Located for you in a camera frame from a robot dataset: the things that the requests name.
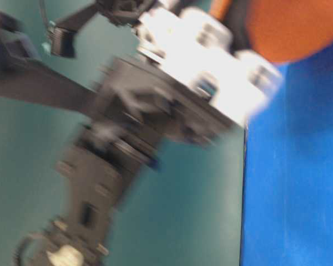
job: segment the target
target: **black wire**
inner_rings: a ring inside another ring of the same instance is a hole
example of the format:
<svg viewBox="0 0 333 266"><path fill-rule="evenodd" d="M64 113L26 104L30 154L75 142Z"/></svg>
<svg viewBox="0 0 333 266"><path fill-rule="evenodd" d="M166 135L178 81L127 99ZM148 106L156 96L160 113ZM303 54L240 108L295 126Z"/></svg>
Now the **black wire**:
<svg viewBox="0 0 333 266"><path fill-rule="evenodd" d="M42 17L44 26L48 30L49 21L48 21L48 18L47 18L46 4L45 4L44 0L39 0L39 11L41 13L41 17Z"/></svg>
<svg viewBox="0 0 333 266"><path fill-rule="evenodd" d="M32 233L26 236L19 245L17 246L14 256L13 256L13 265L14 266L23 266L22 255L28 246L36 240L45 239L45 235L41 233Z"/></svg>

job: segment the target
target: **black cable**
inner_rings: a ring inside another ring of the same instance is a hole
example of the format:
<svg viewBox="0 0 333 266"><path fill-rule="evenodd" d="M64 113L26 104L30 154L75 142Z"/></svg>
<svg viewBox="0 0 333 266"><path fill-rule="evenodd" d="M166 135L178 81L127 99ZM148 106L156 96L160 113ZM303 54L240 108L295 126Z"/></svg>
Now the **black cable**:
<svg viewBox="0 0 333 266"><path fill-rule="evenodd" d="M48 30L49 21L48 21L48 18L47 18L46 4L45 4L44 0L39 0L39 11L41 13L41 17L42 17L44 26Z"/></svg>
<svg viewBox="0 0 333 266"><path fill-rule="evenodd" d="M13 265L14 266L23 266L23 259L22 255L25 252L25 250L28 248L28 246L36 240L45 239L45 235L42 233L31 233L28 236L26 236L19 245L17 246L14 256L13 256Z"/></svg>

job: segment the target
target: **blue surface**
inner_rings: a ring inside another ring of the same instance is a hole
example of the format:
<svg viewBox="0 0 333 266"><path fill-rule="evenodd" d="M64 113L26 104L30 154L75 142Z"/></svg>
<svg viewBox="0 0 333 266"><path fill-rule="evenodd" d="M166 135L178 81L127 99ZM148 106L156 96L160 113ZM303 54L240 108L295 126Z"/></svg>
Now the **blue surface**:
<svg viewBox="0 0 333 266"><path fill-rule="evenodd" d="M333 45L282 72L249 127L241 265L333 265Z"/></svg>

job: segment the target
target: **orange object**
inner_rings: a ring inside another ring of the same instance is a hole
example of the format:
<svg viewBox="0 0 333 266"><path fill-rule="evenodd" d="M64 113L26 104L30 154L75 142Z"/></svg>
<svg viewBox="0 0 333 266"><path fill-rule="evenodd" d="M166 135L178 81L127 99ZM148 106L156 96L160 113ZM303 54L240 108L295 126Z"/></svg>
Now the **orange object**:
<svg viewBox="0 0 333 266"><path fill-rule="evenodd" d="M306 58L333 42L333 0L249 1L250 42L271 62Z"/></svg>
<svg viewBox="0 0 333 266"><path fill-rule="evenodd" d="M231 4L232 0L213 0L209 14L219 21L222 20Z"/></svg>

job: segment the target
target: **teal wall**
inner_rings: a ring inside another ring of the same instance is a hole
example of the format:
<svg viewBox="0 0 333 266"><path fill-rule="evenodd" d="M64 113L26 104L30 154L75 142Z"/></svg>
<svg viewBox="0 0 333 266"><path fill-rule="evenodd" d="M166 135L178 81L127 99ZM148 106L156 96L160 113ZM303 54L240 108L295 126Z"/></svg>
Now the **teal wall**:
<svg viewBox="0 0 333 266"><path fill-rule="evenodd" d="M47 1L54 20L89 1ZM208 2L202 4L207 8ZM113 56L134 54L128 28L96 17L77 38L77 60L43 53L38 1L0 0L24 22L42 60L89 86ZM17 242L65 211L67 186L53 166L73 139L82 115L0 99L0 266L11 264ZM202 149L166 141L160 172L145 169L115 218L106 263L116 266L236 266L239 264L243 182L241 130Z"/></svg>

